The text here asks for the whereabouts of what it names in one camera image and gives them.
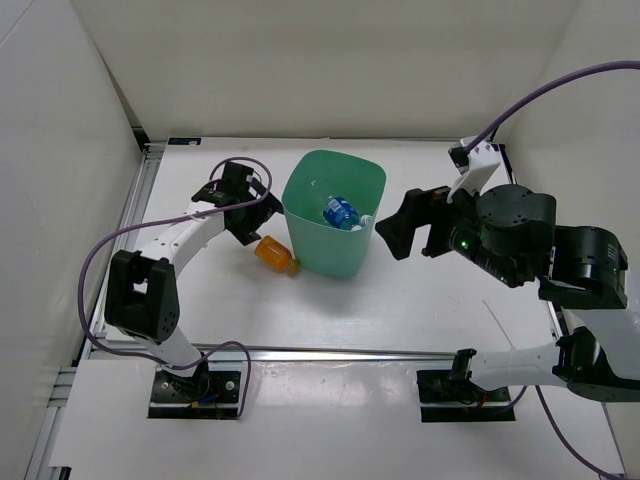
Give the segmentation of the orange plastic bottle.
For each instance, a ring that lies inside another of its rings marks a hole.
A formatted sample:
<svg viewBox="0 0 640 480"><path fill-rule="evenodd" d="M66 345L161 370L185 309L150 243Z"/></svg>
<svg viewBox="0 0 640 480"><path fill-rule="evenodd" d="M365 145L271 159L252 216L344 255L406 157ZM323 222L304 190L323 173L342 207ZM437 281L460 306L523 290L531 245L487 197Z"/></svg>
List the orange plastic bottle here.
<svg viewBox="0 0 640 480"><path fill-rule="evenodd" d="M278 273L293 276L300 268L300 262L291 251L271 236L265 236L259 241L254 254Z"/></svg>

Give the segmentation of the clear bottle white cap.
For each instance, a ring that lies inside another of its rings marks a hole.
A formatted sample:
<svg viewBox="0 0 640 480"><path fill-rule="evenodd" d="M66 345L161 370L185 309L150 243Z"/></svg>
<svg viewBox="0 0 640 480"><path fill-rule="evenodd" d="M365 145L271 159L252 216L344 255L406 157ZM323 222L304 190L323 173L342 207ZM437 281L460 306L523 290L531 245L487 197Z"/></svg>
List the clear bottle white cap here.
<svg viewBox="0 0 640 480"><path fill-rule="evenodd" d="M359 231L365 229L373 220L371 215L362 215L359 217L357 223L354 223L351 227L351 231Z"/></svg>

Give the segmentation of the blue label plastic bottle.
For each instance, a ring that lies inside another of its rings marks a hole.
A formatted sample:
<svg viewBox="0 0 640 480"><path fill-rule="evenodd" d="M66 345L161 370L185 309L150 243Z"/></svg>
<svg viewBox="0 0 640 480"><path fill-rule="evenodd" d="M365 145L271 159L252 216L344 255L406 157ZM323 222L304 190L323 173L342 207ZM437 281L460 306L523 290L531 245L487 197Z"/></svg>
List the blue label plastic bottle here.
<svg viewBox="0 0 640 480"><path fill-rule="evenodd" d="M354 207L343 197L330 197L322 211L327 223L337 229L351 231L354 223L357 223L360 215Z"/></svg>

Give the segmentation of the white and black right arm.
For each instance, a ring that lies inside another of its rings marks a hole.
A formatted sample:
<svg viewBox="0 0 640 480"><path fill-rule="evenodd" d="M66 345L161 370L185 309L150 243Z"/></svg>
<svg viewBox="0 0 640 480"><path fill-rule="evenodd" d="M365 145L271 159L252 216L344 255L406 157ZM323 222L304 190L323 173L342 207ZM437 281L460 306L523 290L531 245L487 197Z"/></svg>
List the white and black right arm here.
<svg viewBox="0 0 640 480"><path fill-rule="evenodd" d="M449 151L449 186L407 191L398 210L374 220L381 189L360 160L316 150L294 168L282 207L296 256L313 271L351 274L351 238L377 233L396 260L426 228L423 255L455 253L508 288L536 283L538 296L580 325L528 349L459 350L425 382L434 403L478 401L509 386L557 386L597 402L639 398L639 289L618 238L594 226L562 226L556 201L514 184L490 186L508 160L502 145L463 139Z"/></svg>

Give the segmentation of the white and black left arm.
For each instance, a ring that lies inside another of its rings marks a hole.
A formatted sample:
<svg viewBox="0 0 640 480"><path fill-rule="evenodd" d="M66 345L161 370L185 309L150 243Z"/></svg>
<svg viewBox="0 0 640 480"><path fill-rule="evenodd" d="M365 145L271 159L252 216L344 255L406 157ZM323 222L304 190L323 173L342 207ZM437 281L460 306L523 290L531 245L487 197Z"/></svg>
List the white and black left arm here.
<svg viewBox="0 0 640 480"><path fill-rule="evenodd" d="M187 264L218 235L229 232L242 245L281 212L273 177L262 162L231 157L217 164L207 183L174 218L146 222L161 233L143 247L120 250L109 266L105 322L133 339L140 350L113 350L118 357L144 358L176 375L175 388L188 400L206 395L210 377L198 366L207 356L181 331L177 280Z"/></svg>

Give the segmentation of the green plastic bin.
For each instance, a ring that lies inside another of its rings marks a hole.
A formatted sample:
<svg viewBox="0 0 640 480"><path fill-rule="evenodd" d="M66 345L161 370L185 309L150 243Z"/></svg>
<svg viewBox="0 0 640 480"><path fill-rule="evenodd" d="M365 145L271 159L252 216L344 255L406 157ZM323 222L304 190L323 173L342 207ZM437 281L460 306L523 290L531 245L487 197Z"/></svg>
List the green plastic bin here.
<svg viewBox="0 0 640 480"><path fill-rule="evenodd" d="M378 164L330 150L305 154L282 195L294 254L315 273L349 278L360 269L386 186Z"/></svg>

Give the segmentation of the blue sticker label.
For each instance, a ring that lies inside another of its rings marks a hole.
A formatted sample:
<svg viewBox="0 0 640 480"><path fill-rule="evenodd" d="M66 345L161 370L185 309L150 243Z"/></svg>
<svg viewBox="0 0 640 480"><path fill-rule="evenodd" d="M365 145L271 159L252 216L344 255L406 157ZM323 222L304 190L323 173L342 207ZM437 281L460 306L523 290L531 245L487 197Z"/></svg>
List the blue sticker label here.
<svg viewBox="0 0 640 480"><path fill-rule="evenodd" d="M171 137L167 141L168 146L198 146L201 144L201 137Z"/></svg>

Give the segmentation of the aluminium frame rail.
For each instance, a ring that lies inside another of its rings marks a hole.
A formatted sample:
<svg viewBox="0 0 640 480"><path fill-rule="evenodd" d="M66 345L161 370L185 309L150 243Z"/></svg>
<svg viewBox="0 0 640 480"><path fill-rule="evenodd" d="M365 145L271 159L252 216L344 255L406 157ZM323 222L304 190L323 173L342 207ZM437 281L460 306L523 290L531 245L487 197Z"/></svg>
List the aluminium frame rail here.
<svg viewBox="0 0 640 480"><path fill-rule="evenodd" d="M122 352L114 355L92 347L86 355L90 360L150 360L156 362L156 356L148 353L133 342L114 344L111 349ZM367 349L330 349L303 347L246 346L252 361L257 362L357 362L357 361L418 361L451 362L454 352L367 350Z"/></svg>

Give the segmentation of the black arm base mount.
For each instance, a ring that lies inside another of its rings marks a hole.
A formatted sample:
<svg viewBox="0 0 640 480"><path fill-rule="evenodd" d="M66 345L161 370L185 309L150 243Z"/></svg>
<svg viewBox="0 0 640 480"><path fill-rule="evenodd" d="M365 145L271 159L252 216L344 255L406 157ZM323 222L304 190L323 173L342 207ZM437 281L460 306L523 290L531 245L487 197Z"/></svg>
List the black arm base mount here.
<svg viewBox="0 0 640 480"><path fill-rule="evenodd" d="M192 377L180 377L158 368L147 417L170 420L235 420L240 407L242 373L200 364Z"/></svg>

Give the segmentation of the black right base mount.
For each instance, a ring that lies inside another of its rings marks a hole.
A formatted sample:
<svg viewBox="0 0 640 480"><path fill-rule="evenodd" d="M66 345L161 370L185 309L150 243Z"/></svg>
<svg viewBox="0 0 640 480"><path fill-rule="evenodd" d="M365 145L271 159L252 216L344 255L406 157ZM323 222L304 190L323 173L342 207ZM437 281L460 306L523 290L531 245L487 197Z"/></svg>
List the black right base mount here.
<svg viewBox="0 0 640 480"><path fill-rule="evenodd" d="M468 381L452 381L445 370L417 370L420 420L425 424L515 421L507 387L485 391Z"/></svg>

